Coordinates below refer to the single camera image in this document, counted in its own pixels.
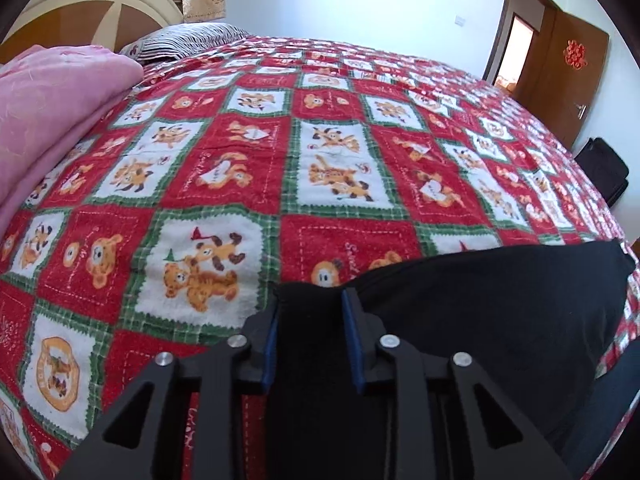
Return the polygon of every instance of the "pink blanket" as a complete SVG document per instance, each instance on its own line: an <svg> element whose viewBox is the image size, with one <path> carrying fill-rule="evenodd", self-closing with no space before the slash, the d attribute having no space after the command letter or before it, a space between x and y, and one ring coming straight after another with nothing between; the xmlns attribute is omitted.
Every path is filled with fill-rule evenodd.
<svg viewBox="0 0 640 480"><path fill-rule="evenodd" d="M36 45L0 69L0 237L33 187L142 76L100 46Z"/></svg>

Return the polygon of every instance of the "red patterned blanket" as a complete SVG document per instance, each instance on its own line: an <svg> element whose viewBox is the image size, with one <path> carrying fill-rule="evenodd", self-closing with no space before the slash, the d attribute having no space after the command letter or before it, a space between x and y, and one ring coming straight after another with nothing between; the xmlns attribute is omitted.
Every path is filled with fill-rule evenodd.
<svg viewBox="0 0 640 480"><path fill-rule="evenodd" d="M52 478L153 355L232 334L269 282L336 286L421 256L613 237L553 135L444 64L252 37L157 66L7 231L2 425ZM600 373L636 337L639 276Z"/></svg>

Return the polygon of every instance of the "chinese character decoration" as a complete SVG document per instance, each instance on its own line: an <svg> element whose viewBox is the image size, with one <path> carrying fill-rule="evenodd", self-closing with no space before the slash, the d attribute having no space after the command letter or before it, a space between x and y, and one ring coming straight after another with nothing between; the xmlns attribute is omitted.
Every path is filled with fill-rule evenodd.
<svg viewBox="0 0 640 480"><path fill-rule="evenodd" d="M567 48L564 50L564 60L567 65L574 67L576 70L588 65L587 60L584 59L585 47L583 44L578 43L575 40L569 40L567 42Z"/></svg>

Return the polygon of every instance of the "door handle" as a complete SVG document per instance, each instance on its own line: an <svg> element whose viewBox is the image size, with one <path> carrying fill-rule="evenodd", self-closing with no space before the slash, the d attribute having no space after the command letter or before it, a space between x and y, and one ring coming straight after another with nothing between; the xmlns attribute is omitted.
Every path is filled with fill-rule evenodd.
<svg viewBox="0 0 640 480"><path fill-rule="evenodd" d="M575 107L578 108L578 120L582 120L582 116L587 110L587 105L579 105L578 103L574 103Z"/></svg>

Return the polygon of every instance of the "door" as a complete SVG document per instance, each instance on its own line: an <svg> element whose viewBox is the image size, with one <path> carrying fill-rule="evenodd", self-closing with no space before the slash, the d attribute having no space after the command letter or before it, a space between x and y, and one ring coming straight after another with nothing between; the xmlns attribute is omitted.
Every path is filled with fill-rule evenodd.
<svg viewBox="0 0 640 480"><path fill-rule="evenodd" d="M530 49L518 83L520 87L526 78L522 89L527 91L516 87L513 97L571 149L598 89L609 35L561 10L545 13L545 20L549 18L553 25L548 22L546 28L551 33ZM527 65L540 69L526 70Z"/></svg>

